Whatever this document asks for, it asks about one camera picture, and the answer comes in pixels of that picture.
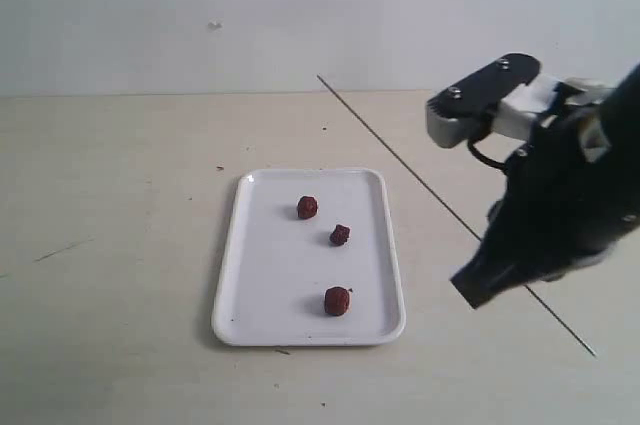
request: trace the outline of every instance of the table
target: table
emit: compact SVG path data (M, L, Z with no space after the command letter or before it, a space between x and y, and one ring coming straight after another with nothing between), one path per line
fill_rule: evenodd
M389 99L421 97L408 93L359 95L358 107L391 136L413 110ZM424 140L414 125L405 124L407 149ZM525 293L469 309L448 278L475 239L328 93L3 99L0 166L3 423L637 416L637 365L610 372ZM386 178L404 334L288 355L222 345L210 315L237 179L256 168L344 166ZM462 167L436 166L440 176ZM478 197L490 194L479 186Z

